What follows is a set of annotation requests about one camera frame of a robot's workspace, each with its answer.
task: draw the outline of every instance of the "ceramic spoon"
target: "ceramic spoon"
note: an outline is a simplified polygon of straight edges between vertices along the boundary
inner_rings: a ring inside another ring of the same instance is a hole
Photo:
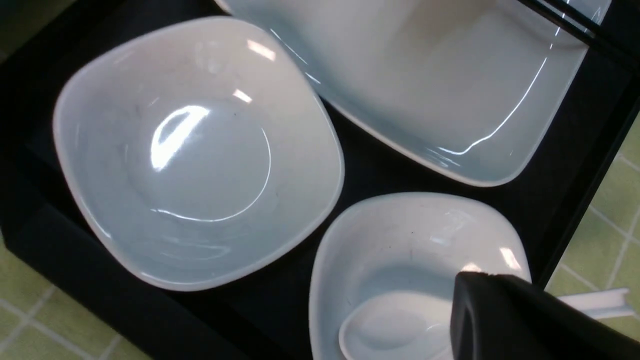
[[[628,289],[559,297],[595,319],[633,315]],[[393,291],[358,306],[338,335],[347,360],[453,359],[449,340],[451,302],[410,291]]]

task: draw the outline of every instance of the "square bowl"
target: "square bowl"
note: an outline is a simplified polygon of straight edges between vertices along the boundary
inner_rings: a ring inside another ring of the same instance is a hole
[[[342,151],[280,44],[230,17],[149,33],[93,60],[54,111],[56,151],[98,239],[155,286],[236,280],[333,209]]]

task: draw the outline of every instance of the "black tray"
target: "black tray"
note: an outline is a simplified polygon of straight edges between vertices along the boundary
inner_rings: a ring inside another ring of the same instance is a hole
[[[325,104],[344,150],[342,195],[301,245],[248,277],[195,293],[137,280],[100,245],[54,153],[51,114],[66,80],[118,44],[222,14],[210,0],[77,0],[0,66],[0,207],[6,246],[154,358],[311,358],[308,290],[319,241],[348,206],[384,193],[483,201],[518,231],[544,286],[638,109],[640,83],[590,51],[537,153],[512,182],[474,188],[398,154]],[[603,27],[640,52],[640,12],[614,0]]]

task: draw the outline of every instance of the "black chopstick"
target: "black chopstick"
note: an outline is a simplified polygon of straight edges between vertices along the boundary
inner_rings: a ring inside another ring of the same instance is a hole
[[[578,12],[574,7],[568,5],[562,0],[544,0],[544,2],[548,3],[550,6],[553,6],[560,12],[568,15],[576,23],[590,30],[593,36],[579,29],[577,26],[564,19],[562,15],[557,14],[553,9],[545,6],[538,0],[518,1],[549,20],[551,23],[559,26],[562,30],[565,30],[571,36],[585,43],[593,50],[630,71],[633,75],[640,76],[640,61],[638,60],[638,57],[632,51],[629,51],[626,47],[613,40],[611,36],[605,33],[598,24]]]

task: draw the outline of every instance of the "white ceramic dish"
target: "white ceramic dish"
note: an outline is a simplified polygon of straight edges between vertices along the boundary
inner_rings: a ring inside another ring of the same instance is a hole
[[[570,4],[600,22],[610,0]],[[586,47],[515,0],[216,0],[275,34],[318,93],[463,183],[514,179]]]
[[[343,359],[340,325],[360,304],[391,291],[451,302],[460,270],[531,279],[518,234],[483,203],[399,193],[351,206],[327,230],[314,263],[309,295],[314,359]]]
[[[171,290],[233,281],[329,214],[342,152],[281,45],[230,17],[139,37],[81,69],[54,114],[71,192],[126,269]]]

